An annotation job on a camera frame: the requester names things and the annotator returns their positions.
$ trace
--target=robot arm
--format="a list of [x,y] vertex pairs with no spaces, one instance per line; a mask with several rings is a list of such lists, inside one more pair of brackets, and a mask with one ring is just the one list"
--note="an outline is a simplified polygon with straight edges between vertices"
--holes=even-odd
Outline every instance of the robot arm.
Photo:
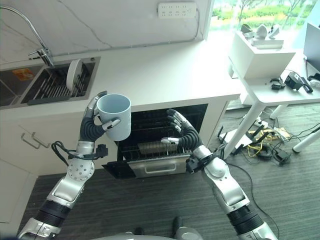
[[66,175],[54,186],[37,215],[26,223],[18,234],[19,239],[55,239],[68,213],[83,192],[86,181],[94,174],[93,160],[108,154],[106,146],[100,145],[94,153],[95,141],[120,122],[119,119],[113,119],[100,126],[94,124],[96,103],[106,94],[106,91],[100,92],[86,107],[81,122],[79,141],[75,153],[72,154],[73,159],[68,165]]
[[240,240],[277,240],[266,222],[251,209],[250,200],[231,176],[228,165],[205,147],[198,132],[179,112],[167,111],[171,125],[181,134],[180,138],[165,137],[164,144],[176,144],[192,150],[186,162],[189,173],[202,171],[203,178],[212,187],[213,194],[228,216]]

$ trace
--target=cabinet handle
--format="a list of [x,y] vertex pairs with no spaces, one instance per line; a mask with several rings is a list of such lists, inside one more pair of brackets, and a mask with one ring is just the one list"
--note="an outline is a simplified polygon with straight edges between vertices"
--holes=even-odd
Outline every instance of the cabinet handle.
[[35,148],[35,149],[39,149],[40,148],[40,144],[38,146],[33,145],[32,143],[28,142],[27,140],[24,139],[25,133],[22,133],[21,135],[21,140],[24,141],[25,143],[29,144],[31,147]]
[[35,140],[38,144],[44,146],[46,149],[48,149],[50,147],[50,143],[45,144],[43,141],[41,141],[39,138],[37,138],[36,136],[36,132],[34,131],[31,135],[32,139]]

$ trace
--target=faucet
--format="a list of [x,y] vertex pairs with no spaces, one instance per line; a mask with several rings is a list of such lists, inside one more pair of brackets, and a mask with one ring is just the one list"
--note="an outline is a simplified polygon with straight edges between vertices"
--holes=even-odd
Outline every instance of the faucet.
[[22,12],[20,12],[19,10],[15,9],[14,7],[8,6],[8,5],[3,5],[0,4],[0,9],[6,9],[9,10],[17,15],[19,15],[21,18],[23,18],[23,20],[25,20],[25,22],[28,24],[28,26],[31,28],[33,34],[36,36],[36,38],[38,39],[38,41],[40,42],[42,48],[38,48],[36,49],[34,52],[29,53],[28,55],[32,55],[32,54],[36,54],[38,53],[39,57],[44,61],[44,63],[49,66],[49,67],[54,67],[54,62],[52,59],[52,53],[50,51],[50,49],[46,46],[45,42],[43,41],[43,39],[40,37],[39,33],[37,32],[37,30],[35,29],[34,25],[32,24],[32,22],[29,20],[29,18],[27,18],[26,15],[24,15]]

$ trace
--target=window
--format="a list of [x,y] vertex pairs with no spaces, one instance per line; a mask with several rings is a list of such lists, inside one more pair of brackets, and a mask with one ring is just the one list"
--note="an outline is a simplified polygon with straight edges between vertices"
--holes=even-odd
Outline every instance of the window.
[[231,44],[235,30],[248,24],[254,30],[281,26],[281,37],[290,46],[317,0],[215,0],[209,26],[209,41]]

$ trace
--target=dishwasher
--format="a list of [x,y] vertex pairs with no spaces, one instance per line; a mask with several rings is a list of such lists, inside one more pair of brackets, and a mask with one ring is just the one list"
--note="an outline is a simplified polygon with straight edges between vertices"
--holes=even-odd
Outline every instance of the dishwasher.
[[[207,104],[172,107],[199,132]],[[103,167],[115,178],[147,178],[186,172],[186,160],[191,150],[163,144],[164,137],[178,138],[179,133],[167,119],[167,108],[131,113],[131,134],[117,145],[117,161]]]

